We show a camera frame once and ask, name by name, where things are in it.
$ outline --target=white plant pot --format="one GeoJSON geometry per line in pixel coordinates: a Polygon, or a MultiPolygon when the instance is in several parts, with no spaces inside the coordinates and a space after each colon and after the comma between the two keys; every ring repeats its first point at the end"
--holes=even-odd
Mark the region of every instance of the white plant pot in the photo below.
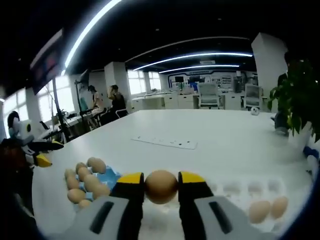
{"type": "Polygon", "coordinates": [[[294,131],[294,136],[292,135],[292,131],[289,130],[288,142],[302,152],[305,146],[309,143],[312,134],[311,126],[311,122],[308,121],[303,129],[300,128],[299,133],[297,133],[296,130],[294,131]]]}

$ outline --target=brown egg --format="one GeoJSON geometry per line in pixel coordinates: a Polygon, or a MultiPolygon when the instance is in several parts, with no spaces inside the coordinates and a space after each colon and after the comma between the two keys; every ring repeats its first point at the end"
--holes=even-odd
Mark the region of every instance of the brown egg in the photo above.
{"type": "Polygon", "coordinates": [[[80,168],[86,168],[87,167],[87,165],[85,165],[83,162],[78,162],[77,164],[76,164],[76,166],[75,166],[75,172],[76,172],[76,174],[79,174],[78,172],[79,172],[79,169],[80,168]]]}
{"type": "Polygon", "coordinates": [[[81,200],[85,199],[86,194],[80,189],[71,189],[68,191],[67,197],[74,204],[78,204],[81,200]]]}
{"type": "Polygon", "coordinates": [[[84,187],[87,192],[92,192],[95,185],[99,185],[99,179],[92,174],[88,174],[84,177],[84,187]]]}
{"type": "Polygon", "coordinates": [[[105,184],[100,183],[93,187],[92,193],[93,193],[93,199],[96,200],[98,197],[102,195],[109,196],[110,189],[105,184]]]}
{"type": "Polygon", "coordinates": [[[280,218],[288,207],[288,198],[285,196],[278,197],[273,201],[272,207],[271,207],[271,215],[273,218],[278,219],[280,218]]]}
{"type": "Polygon", "coordinates": [[[73,171],[72,169],[68,168],[68,169],[66,169],[64,171],[64,177],[65,177],[65,179],[67,179],[70,176],[74,176],[75,177],[76,176],[76,172],[73,171]]]}
{"type": "Polygon", "coordinates": [[[269,214],[271,204],[269,201],[256,201],[249,208],[249,219],[253,224],[262,223],[269,214]]]}
{"type": "Polygon", "coordinates": [[[76,179],[75,176],[69,176],[66,179],[66,186],[70,189],[78,189],[79,188],[79,181],[76,179]]]}
{"type": "Polygon", "coordinates": [[[91,204],[91,201],[87,200],[87,199],[83,199],[78,203],[78,206],[80,209],[84,209],[86,207],[88,207],[91,204]]]}
{"type": "Polygon", "coordinates": [[[145,194],[154,204],[165,204],[173,199],[178,190],[178,181],[171,172],[153,171],[145,179],[145,194]]]}
{"type": "Polygon", "coordinates": [[[88,167],[91,167],[91,166],[92,166],[92,163],[95,162],[96,159],[97,159],[97,158],[95,158],[95,157],[90,157],[90,158],[88,159],[88,161],[86,161],[86,165],[87,165],[88,167]]]}
{"type": "Polygon", "coordinates": [[[101,159],[96,158],[95,161],[91,164],[92,171],[94,173],[105,174],[106,173],[106,164],[101,159]]]}
{"type": "Polygon", "coordinates": [[[81,167],[81,168],[79,169],[79,171],[78,171],[79,180],[80,180],[81,182],[83,182],[84,179],[85,179],[85,176],[87,176],[87,175],[89,175],[89,174],[91,174],[91,173],[90,173],[90,171],[88,170],[88,168],[86,168],[86,167],[81,167]]]}

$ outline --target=ceiling light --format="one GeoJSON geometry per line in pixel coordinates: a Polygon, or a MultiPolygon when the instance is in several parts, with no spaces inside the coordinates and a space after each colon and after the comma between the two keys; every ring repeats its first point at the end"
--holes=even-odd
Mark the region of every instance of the ceiling light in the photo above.
{"type": "Polygon", "coordinates": [[[194,58],[194,57],[201,57],[201,56],[252,57],[253,55],[252,54],[247,54],[247,53],[237,53],[237,52],[208,52],[208,53],[191,54],[191,55],[177,56],[177,57],[173,57],[173,58],[168,58],[166,60],[150,63],[148,65],[144,65],[144,66],[138,67],[138,68],[134,69],[133,71],[136,71],[136,70],[139,70],[139,69],[143,69],[143,68],[146,68],[146,67],[149,67],[149,66],[152,66],[152,65],[156,65],[156,64],[161,64],[161,63],[165,63],[165,62],[169,62],[169,61],[178,60],[178,59],[194,58]]]}
{"type": "Polygon", "coordinates": [[[181,67],[166,71],[160,71],[160,74],[172,72],[172,71],[178,71],[178,70],[184,70],[184,69],[197,69],[197,68],[238,68],[239,65],[200,65],[200,66],[187,66],[187,67],[181,67]]]}
{"type": "Polygon", "coordinates": [[[115,5],[117,5],[122,0],[111,0],[107,5],[105,5],[89,22],[89,24],[84,28],[84,30],[81,32],[78,39],[75,41],[73,47],[71,48],[71,51],[69,52],[66,61],[64,63],[65,68],[67,68],[71,62],[71,59],[76,53],[77,48],[81,44],[81,42],[84,40],[85,36],[88,34],[88,32],[93,28],[93,26],[115,5]]]}

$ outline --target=window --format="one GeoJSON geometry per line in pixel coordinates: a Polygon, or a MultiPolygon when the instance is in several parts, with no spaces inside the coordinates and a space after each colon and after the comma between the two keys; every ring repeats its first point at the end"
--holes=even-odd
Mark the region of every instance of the window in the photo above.
{"type": "Polygon", "coordinates": [[[161,90],[161,81],[160,81],[159,73],[150,71],[149,79],[150,79],[151,89],[161,90]]]}
{"type": "MultiPolygon", "coordinates": [[[[70,80],[68,76],[60,76],[55,79],[56,94],[59,101],[59,107],[68,113],[75,110],[74,101],[72,99],[72,92],[70,80]]],[[[54,101],[54,85],[52,80],[44,86],[38,93],[38,105],[41,115],[41,120],[47,122],[53,115],[57,114],[57,108],[54,101]]]]}
{"type": "Polygon", "coordinates": [[[128,70],[128,79],[130,93],[132,95],[146,92],[146,82],[143,71],[128,70]]]}
{"type": "Polygon", "coordinates": [[[20,121],[25,121],[29,119],[25,89],[21,89],[15,92],[10,97],[8,97],[3,103],[3,123],[7,138],[10,137],[8,129],[8,116],[12,111],[16,111],[19,114],[20,121]]]}

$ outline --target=egg carton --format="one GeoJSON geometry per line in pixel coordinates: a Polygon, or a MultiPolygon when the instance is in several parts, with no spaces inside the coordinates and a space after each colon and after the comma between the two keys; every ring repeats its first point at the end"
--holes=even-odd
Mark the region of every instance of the egg carton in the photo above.
{"type": "MultiPolygon", "coordinates": [[[[278,197],[287,196],[286,186],[281,177],[239,177],[232,179],[217,179],[207,181],[215,196],[224,196],[233,204],[249,215],[252,203],[258,201],[269,201],[272,205],[278,197]]],[[[274,219],[270,213],[265,220],[258,224],[248,223],[263,232],[277,233],[281,230],[286,219],[286,212],[281,218],[274,219]]]]}
{"type": "MultiPolygon", "coordinates": [[[[112,189],[115,187],[117,180],[122,177],[122,175],[115,171],[111,166],[106,166],[104,174],[93,172],[92,167],[88,167],[88,170],[92,173],[92,175],[99,179],[100,183],[107,185],[110,189],[110,192],[112,192],[112,189]]],[[[79,189],[85,192],[85,199],[93,201],[93,193],[86,190],[85,183],[79,180],[78,175],[75,175],[75,178],[79,181],[79,189]]],[[[74,208],[76,211],[78,211],[78,204],[74,204],[74,208]]]]}

